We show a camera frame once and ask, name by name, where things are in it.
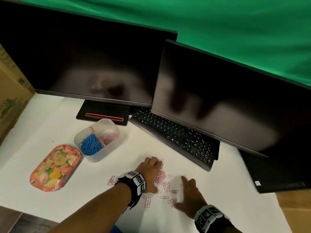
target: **black monitor screen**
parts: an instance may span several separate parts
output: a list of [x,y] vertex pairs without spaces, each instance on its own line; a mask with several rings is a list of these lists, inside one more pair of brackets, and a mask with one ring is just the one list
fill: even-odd
[[0,0],[0,44],[38,93],[151,105],[177,33]]
[[251,153],[309,153],[307,86],[183,44],[164,45],[152,112]]

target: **black computer keyboard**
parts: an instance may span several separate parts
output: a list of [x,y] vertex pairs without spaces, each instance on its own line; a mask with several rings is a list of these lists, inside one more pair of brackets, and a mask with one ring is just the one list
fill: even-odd
[[218,160],[220,145],[218,140],[156,116],[149,108],[140,108],[130,118],[130,122],[208,172],[214,160]]

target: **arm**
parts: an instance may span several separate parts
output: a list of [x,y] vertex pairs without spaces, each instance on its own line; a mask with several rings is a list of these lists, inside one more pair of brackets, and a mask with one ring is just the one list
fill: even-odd
[[[194,219],[196,212],[207,205],[205,199],[196,187],[196,181],[194,179],[187,180],[184,176],[181,177],[184,186],[184,201],[182,203],[176,203],[174,207],[189,218]],[[223,232],[220,233],[242,233],[235,227],[227,227]]]
[[[154,181],[161,164],[156,157],[146,158],[135,169],[146,180],[145,193],[158,191]],[[109,233],[130,201],[130,188],[124,183],[119,183],[86,203],[49,233]]]

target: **white desk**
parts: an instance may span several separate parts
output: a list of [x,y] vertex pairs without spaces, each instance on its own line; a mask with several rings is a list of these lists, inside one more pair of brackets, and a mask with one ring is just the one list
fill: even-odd
[[[107,190],[112,175],[133,170],[146,156],[164,158],[174,174],[170,189],[179,190],[180,176],[194,178],[206,201],[231,218],[244,233],[291,232],[275,194],[258,194],[238,150],[220,143],[219,160],[206,172],[132,123],[119,126],[122,144],[98,163],[82,161],[64,188],[45,193],[29,184],[37,165],[57,145],[74,145],[74,136],[92,122],[77,120],[83,100],[35,95],[0,146],[0,205],[60,222]],[[158,195],[127,211],[117,222],[124,232],[196,232],[193,222]]]

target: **green backdrop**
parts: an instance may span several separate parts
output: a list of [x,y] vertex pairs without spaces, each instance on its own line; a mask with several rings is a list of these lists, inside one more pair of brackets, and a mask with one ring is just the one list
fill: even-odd
[[20,1],[176,30],[179,42],[311,86],[311,0]]

